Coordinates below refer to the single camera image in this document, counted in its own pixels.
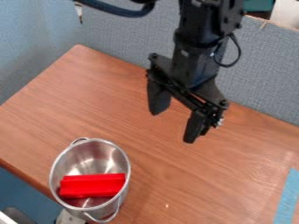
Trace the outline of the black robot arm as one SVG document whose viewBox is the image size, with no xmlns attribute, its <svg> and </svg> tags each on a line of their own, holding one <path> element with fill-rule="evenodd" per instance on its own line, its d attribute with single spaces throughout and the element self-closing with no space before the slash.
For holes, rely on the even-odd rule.
<svg viewBox="0 0 299 224">
<path fill-rule="evenodd" d="M 189 110 L 182 141 L 186 144 L 220 126 L 229 107 L 216 86 L 216 77 L 228 42 L 236 42 L 233 31 L 241 27 L 242 0 L 178 0 L 180 22 L 173 32 L 173 53 L 166 58 L 150 53 L 145 70 L 148 109 L 164 112 L 170 100 Z"/>
</svg>

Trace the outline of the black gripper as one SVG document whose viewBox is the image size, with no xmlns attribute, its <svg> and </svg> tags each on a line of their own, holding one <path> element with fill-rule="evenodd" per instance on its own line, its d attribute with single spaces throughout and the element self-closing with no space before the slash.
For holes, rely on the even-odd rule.
<svg viewBox="0 0 299 224">
<path fill-rule="evenodd" d="M 229 106 L 216 86 L 225 49 L 226 41 L 221 41 L 212 47 L 177 45 L 170 58 L 157 53 L 148 56 L 148 109 L 153 116 L 158 115 L 176 98 L 192 111 L 182 135 L 186 144 L 220 125 Z"/>
</svg>

